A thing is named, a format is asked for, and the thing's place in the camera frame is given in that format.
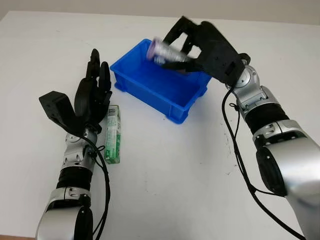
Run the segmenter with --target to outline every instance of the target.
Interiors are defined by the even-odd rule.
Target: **blue storage box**
[[[183,74],[156,65],[146,58],[150,43],[149,39],[142,40],[110,67],[114,86],[181,124],[192,104],[205,94],[211,76],[204,72]]]

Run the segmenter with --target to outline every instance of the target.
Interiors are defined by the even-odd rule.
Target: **white wall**
[[[0,19],[10,10],[320,25],[320,0],[0,0]]]

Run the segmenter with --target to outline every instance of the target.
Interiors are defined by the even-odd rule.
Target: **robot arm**
[[[265,186],[288,200],[307,240],[320,239],[320,147],[289,119],[270,90],[260,85],[250,57],[238,54],[211,23],[196,25],[182,17],[164,42],[171,44],[181,33],[187,34],[181,51],[188,54],[194,45],[201,53],[163,67],[204,71],[232,90],[253,134]]]
[[[36,231],[36,240],[92,240],[93,214],[90,209],[90,185],[99,150],[96,147],[112,92],[109,66],[100,66],[99,53],[92,51],[86,77],[81,80],[74,99],[52,91],[39,98],[46,115],[67,131],[62,167],[56,189],[52,191]],[[99,239],[110,199],[109,179],[102,158],[106,182],[105,212],[102,215]]]

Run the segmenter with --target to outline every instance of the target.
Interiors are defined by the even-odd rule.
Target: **black cable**
[[[103,158],[103,156],[101,155],[101,152],[99,151],[99,149],[96,147],[96,145],[88,138],[84,137],[84,136],[77,136],[83,140],[85,140],[87,143],[89,143],[89,145],[93,148],[93,150],[97,153],[97,155],[99,156],[99,159],[102,163],[101,169],[103,171],[103,175],[104,175],[104,181],[105,181],[105,203],[104,203],[104,212],[102,214],[102,217],[96,227],[96,229],[94,230],[94,233],[97,231],[98,227],[99,231],[97,233],[97,236],[95,238],[95,240],[99,240],[102,234],[102,231],[105,227],[105,223],[107,220],[107,214],[108,214],[108,208],[109,208],[109,201],[110,201],[110,184],[109,184],[109,176],[108,176],[108,170],[107,170],[107,165],[105,163],[105,160]]]
[[[248,174],[247,174],[247,170],[246,167],[244,165],[244,162],[242,160],[241,154],[240,154],[240,150],[238,148],[238,144],[236,141],[236,137],[231,129],[231,126],[229,124],[227,115],[226,115],[226,101],[227,98],[229,97],[229,95],[232,93],[234,89],[234,86],[231,87],[229,89],[229,91],[225,94],[223,100],[222,100],[222,104],[221,104],[221,108],[222,108],[222,115],[223,115],[223,119],[225,121],[225,124],[229,130],[232,142],[233,142],[233,148],[234,148],[234,154],[237,158],[237,162],[239,164],[239,168],[240,171],[242,170],[242,176],[244,178],[244,181],[248,187],[248,190],[251,194],[251,196],[253,197],[254,201],[258,204],[258,206],[269,216],[271,217],[276,223],[278,223],[281,227],[283,227],[285,230],[287,230],[289,233],[291,233],[293,236],[295,236],[296,238],[300,239],[300,240],[306,240],[306,238],[304,236],[302,236],[301,234],[299,234],[298,232],[296,232],[295,230],[293,230],[291,227],[289,227],[288,225],[286,225],[284,222],[282,222],[279,218],[277,218],[271,211],[269,211],[263,204],[262,202],[258,199],[258,197],[256,196],[255,192],[257,191],[257,189],[250,183]]]

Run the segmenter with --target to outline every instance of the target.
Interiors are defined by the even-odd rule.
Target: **white table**
[[[66,133],[47,118],[38,97],[56,90],[73,102],[93,48],[112,64],[143,38],[163,38],[176,21],[9,12],[0,22],[0,234],[34,237],[58,181]],[[238,52],[251,56],[261,83],[320,143],[320,27],[211,22]],[[255,204],[235,165],[221,114],[223,84],[212,79],[181,125],[113,85],[112,90],[111,103],[120,105],[122,117],[121,162],[108,166],[111,203],[102,239],[295,239]],[[234,125],[237,114],[229,107],[228,112]],[[104,138],[100,135],[99,144]],[[252,182],[266,189],[243,121],[238,142]],[[103,189],[103,175],[96,167],[91,183],[95,223],[104,207]],[[261,199],[300,232],[285,199]]]

